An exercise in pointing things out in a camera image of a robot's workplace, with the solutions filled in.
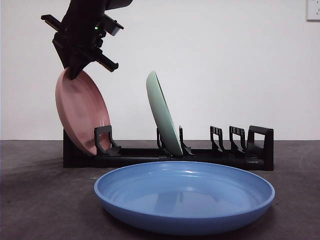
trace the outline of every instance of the dish rack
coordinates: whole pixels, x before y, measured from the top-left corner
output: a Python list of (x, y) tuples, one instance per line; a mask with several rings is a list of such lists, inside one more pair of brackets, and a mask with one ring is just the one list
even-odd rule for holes
[[(263, 147), (255, 144), (255, 134), (264, 135)], [(221, 128), (210, 126), (211, 148), (191, 148), (184, 143), (183, 128), (179, 126), (179, 138), (182, 156), (173, 156), (166, 150), (158, 129), (156, 129), (158, 148), (122, 148), (112, 137), (112, 126), (100, 126), (94, 129), (96, 155), (83, 153), (71, 141), (63, 130), (63, 167), (64, 168), (118, 168), (134, 164), (158, 161), (193, 161), (221, 164), (244, 170), (274, 170), (274, 130), (260, 126), (249, 126), (247, 141), (245, 130), (235, 126), (229, 127), (230, 149), (223, 144)], [(238, 146), (233, 136), (240, 136)], [(110, 148), (105, 150), (100, 144), (101, 136), (109, 137)]]

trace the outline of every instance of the gray table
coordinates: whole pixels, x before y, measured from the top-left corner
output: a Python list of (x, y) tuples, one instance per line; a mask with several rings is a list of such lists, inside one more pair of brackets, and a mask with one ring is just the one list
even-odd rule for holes
[[(111, 169), (63, 168), (61, 141), (1, 141), (1, 240), (177, 239), (128, 226), (100, 206), (93, 185)], [(233, 232), (183, 239), (320, 239), (320, 141), (276, 141), (274, 171), (253, 172), (276, 191), (263, 217)]]

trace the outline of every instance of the white wall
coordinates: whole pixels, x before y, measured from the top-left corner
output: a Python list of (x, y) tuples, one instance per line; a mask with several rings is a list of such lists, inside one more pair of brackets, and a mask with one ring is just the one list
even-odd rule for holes
[[(63, 70), (40, 16), (68, 0), (1, 1), (1, 139), (60, 140), (55, 84)], [(106, 101), (115, 139), (155, 139), (146, 78), (156, 70), (185, 139), (209, 126), (274, 128), (276, 140), (320, 139), (320, 23), (305, 0), (133, 0), (108, 12), (124, 30), (104, 38), (119, 69), (85, 71)]]

